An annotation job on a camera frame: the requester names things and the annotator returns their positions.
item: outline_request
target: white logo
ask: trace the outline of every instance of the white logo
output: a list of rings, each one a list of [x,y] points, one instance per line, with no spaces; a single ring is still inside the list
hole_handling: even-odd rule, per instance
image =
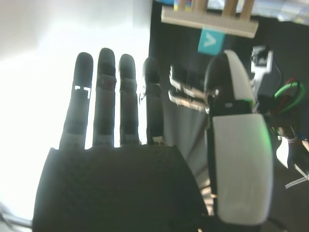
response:
[[[204,42],[204,47],[214,45],[216,44],[216,42],[217,42],[216,39],[208,32],[206,32],[206,41]]]

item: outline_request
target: bright light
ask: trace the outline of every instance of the bright light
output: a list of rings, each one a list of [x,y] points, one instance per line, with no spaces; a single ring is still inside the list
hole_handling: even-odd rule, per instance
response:
[[[85,145],[90,148],[100,50],[108,47],[114,51],[116,69],[122,54],[128,53],[134,58],[139,94],[142,90],[142,65],[148,57],[149,36],[149,28],[133,30],[127,24],[102,29],[62,22],[50,29],[36,51],[0,61],[0,77],[5,87],[0,96],[0,201],[16,216],[32,219],[36,190],[49,148],[59,146],[77,55],[88,52],[94,59]],[[118,73],[116,75],[115,145],[119,146],[120,80]],[[139,108],[139,132],[145,143],[146,113],[141,110],[145,109]]]
[[[288,167],[288,157],[289,157],[289,142],[286,138],[282,137],[280,146],[276,152],[277,159],[286,167]]]

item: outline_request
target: blue tag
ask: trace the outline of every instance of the blue tag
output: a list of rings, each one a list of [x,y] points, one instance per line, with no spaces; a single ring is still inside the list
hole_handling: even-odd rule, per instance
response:
[[[200,53],[217,55],[221,52],[224,38],[223,32],[203,29],[197,50]]]

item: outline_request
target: robotic hand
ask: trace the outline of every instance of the robotic hand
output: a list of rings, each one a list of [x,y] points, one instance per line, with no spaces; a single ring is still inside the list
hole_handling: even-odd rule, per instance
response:
[[[206,134],[214,213],[221,221],[259,225],[268,217],[273,185],[273,156],[267,126],[253,114],[255,97],[248,75],[233,51],[208,65],[204,91],[170,76],[177,89],[170,100],[206,112]]]

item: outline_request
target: green wire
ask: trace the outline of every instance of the green wire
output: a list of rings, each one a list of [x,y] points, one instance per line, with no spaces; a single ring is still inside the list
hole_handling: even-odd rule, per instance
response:
[[[284,109],[280,110],[279,113],[283,113],[289,109],[291,109],[292,107],[296,106],[297,104],[299,104],[299,102],[302,100],[302,98],[305,95],[306,92],[306,88],[302,83],[300,84],[300,93],[298,95],[298,97],[295,99],[294,102],[292,102],[290,105],[288,105],[287,107],[285,107]],[[296,88],[298,86],[297,82],[292,82],[292,83],[288,83],[284,86],[282,86],[276,93],[275,93],[275,98],[279,97],[282,93],[284,93],[287,89],[290,88]]]

